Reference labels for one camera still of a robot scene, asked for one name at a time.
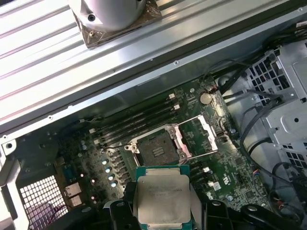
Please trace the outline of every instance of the screw hole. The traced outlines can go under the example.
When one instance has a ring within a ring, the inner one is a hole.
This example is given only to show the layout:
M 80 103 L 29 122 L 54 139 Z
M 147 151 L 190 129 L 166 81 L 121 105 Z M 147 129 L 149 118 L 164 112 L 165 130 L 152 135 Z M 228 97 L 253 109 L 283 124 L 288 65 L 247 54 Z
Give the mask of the screw hole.
M 131 224 L 126 224 L 125 229 L 131 229 L 132 225 Z
M 87 17 L 87 19 L 88 19 L 90 22 L 93 22 L 93 21 L 95 21 L 96 17 L 95 17 L 95 15 L 90 14 L 90 15 Z

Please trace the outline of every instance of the chip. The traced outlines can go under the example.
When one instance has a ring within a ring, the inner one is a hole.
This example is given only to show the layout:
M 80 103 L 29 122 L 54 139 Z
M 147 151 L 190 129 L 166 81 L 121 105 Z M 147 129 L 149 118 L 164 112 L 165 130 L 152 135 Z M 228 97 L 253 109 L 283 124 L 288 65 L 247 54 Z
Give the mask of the chip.
M 235 162 L 236 162 L 236 165 L 237 165 L 237 166 L 243 164 L 242 158 L 237 158 L 237 159 L 235 159 Z
M 178 163 L 174 143 L 168 132 L 139 143 L 140 155 L 145 166 L 170 165 Z
M 251 199 L 251 198 L 254 197 L 254 193 L 252 191 L 246 192 L 245 195 L 246 195 L 247 199 Z

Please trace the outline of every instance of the vent grille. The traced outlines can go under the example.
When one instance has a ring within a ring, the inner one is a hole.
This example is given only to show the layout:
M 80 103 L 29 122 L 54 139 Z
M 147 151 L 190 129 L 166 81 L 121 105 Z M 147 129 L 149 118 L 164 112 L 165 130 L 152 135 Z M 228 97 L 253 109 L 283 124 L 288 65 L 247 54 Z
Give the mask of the vent grille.
M 271 60 L 276 60 L 274 53 L 271 53 L 249 68 L 250 83 L 257 91 L 280 93 L 280 91 L 289 88 L 290 84 L 283 70 L 278 66 L 278 62 Z M 269 98 L 263 96 L 259 96 L 259 98 L 263 106 L 270 102 Z
M 287 157 L 289 158 L 291 164 L 296 165 L 299 168 L 307 169 L 307 164 L 304 156 L 300 153 L 286 151 Z
M 20 189 L 29 229 L 42 230 L 68 212 L 54 176 Z

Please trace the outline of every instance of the capacitor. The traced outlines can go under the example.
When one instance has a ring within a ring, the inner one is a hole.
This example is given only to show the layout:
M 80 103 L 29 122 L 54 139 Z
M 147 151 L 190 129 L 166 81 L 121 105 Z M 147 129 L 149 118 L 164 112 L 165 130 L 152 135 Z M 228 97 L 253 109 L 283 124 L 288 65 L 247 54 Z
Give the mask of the capacitor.
M 111 187 L 112 187 L 112 188 L 115 188 L 116 185 L 117 185 L 117 181 L 113 181 L 113 182 L 111 183 Z
M 115 175 L 114 175 L 114 174 L 111 174 L 111 175 L 109 175 L 107 178 L 108 178 L 109 181 L 113 181 L 114 177 L 115 177 Z
M 104 159 L 101 163 L 102 163 L 103 165 L 106 165 L 108 162 L 109 162 L 108 159 Z
M 106 172 L 106 173 L 109 173 L 109 172 L 111 172 L 111 170 L 112 170 L 112 167 L 107 167 L 106 170 L 105 170 L 105 172 Z

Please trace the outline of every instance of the motherboard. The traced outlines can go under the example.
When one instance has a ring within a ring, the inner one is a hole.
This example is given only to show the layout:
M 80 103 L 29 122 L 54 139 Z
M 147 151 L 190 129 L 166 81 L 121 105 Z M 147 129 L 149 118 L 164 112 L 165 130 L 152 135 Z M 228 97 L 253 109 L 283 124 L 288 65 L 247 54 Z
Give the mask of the motherboard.
M 190 181 L 209 199 L 235 210 L 270 208 L 260 179 L 240 152 L 237 131 L 213 79 L 196 79 L 61 139 L 82 203 L 121 198 L 138 166 L 190 166 Z

